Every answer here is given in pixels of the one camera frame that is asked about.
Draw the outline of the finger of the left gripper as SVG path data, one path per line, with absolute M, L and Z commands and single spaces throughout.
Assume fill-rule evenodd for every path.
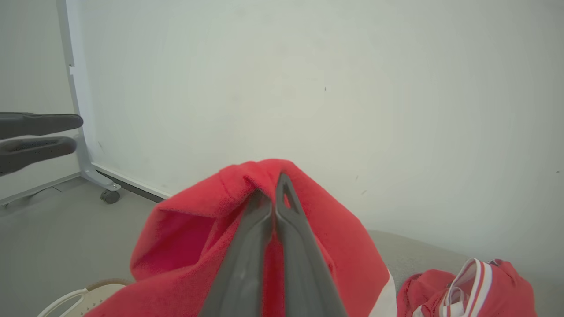
M 70 155 L 76 149 L 77 142 L 66 136 L 1 142 L 0 176 L 15 173 L 37 162 Z
M 78 129 L 83 119 L 78 114 L 0 113 L 0 139 L 42 136 Z

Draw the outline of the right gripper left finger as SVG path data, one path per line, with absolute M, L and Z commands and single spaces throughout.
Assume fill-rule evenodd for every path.
M 242 213 L 200 317 L 261 316 L 264 260 L 272 227 L 272 202 L 256 191 Z

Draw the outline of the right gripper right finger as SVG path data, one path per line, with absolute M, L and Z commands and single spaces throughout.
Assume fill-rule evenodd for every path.
M 275 190 L 275 224 L 284 257 L 286 317 L 346 317 L 330 269 L 287 174 Z

